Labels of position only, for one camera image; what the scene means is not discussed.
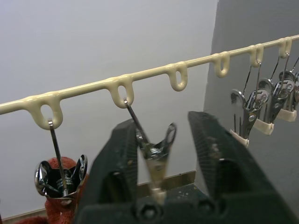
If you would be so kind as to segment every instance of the gray wall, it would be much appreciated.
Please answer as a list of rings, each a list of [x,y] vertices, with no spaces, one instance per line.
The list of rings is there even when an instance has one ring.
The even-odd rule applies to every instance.
[[[297,35],[298,0],[220,0],[217,6],[212,53],[246,47],[281,37]],[[266,49],[261,77],[270,77],[277,61],[278,48]],[[299,56],[299,42],[294,42],[289,68]],[[229,130],[233,127],[230,91],[243,89],[249,70],[249,55],[231,58],[228,77],[219,79],[210,65],[204,110],[217,116]],[[282,70],[280,62],[278,72]],[[254,69],[247,87],[254,88],[257,70]],[[294,123],[276,120],[271,136],[253,129],[249,151],[284,199],[299,215],[299,119]]]

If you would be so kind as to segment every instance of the white plastic clip tip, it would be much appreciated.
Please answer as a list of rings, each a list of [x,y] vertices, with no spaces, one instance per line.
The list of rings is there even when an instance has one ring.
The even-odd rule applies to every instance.
[[[274,124],[265,123],[260,119],[256,119],[253,127],[266,135],[271,135],[274,130]]]
[[[297,117],[297,111],[294,110],[293,112],[291,111],[286,111],[284,109],[281,109],[277,115],[277,118],[288,121],[288,122],[294,122]]]
[[[249,145],[249,140],[248,139],[244,139],[242,137],[240,137],[237,133],[235,133],[232,129],[229,131],[229,133],[231,133],[231,135],[237,139],[240,143],[242,143],[246,148],[248,148]]]

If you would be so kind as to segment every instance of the black clamp jaw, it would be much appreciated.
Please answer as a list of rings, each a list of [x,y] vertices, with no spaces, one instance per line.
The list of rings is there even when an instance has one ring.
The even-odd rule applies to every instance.
[[[213,116],[189,112],[197,158],[209,196],[136,198],[136,125],[119,124],[93,163],[74,224],[298,223],[247,149]]]

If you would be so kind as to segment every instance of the drying rack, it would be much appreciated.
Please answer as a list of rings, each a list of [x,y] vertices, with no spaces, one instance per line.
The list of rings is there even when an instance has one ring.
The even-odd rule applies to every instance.
[[[26,97],[16,101],[0,104],[0,114],[11,113],[18,110],[27,110],[33,120],[42,129],[49,130],[48,119],[46,119],[42,112],[41,107],[48,105],[53,112],[53,125],[58,128],[63,121],[63,113],[60,107],[60,101],[63,99],[79,96],[82,94],[107,89],[109,90],[112,100],[115,105],[120,108],[126,108],[123,99],[120,97],[118,87],[123,86],[127,92],[127,100],[129,104],[134,101],[133,82],[150,78],[162,74],[169,76],[170,84],[175,91],[182,91],[187,86],[188,75],[187,68],[198,66],[206,63],[214,64],[214,72],[219,78],[223,78],[228,74],[230,57],[249,53],[250,64],[253,67],[258,67],[259,62],[263,60],[263,50],[273,46],[279,47],[279,56],[286,58],[287,53],[290,53],[292,41],[299,40],[299,35],[281,38],[279,40],[270,41],[266,43],[259,43],[245,48],[224,51],[219,54],[213,54],[206,57],[200,57],[188,61],[168,64],[165,66],[139,71],[131,74],[124,74],[118,77],[112,77],[101,81],[71,87],[59,91],[51,91],[40,95]],[[177,83],[177,71],[181,75],[181,82]]]

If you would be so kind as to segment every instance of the white wall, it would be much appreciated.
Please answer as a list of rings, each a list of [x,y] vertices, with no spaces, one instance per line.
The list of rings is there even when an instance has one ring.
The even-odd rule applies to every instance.
[[[216,0],[0,0],[0,102],[208,55]],[[167,75],[134,83],[133,109],[152,142],[171,122],[178,134],[167,175],[195,169],[187,111],[202,110],[208,65],[188,70],[175,92]],[[108,91],[61,102],[63,156],[99,153],[111,130],[129,119]],[[0,213],[43,207],[33,181],[37,163],[55,156],[49,131],[26,111],[0,116]],[[141,164],[139,183],[148,180]]]

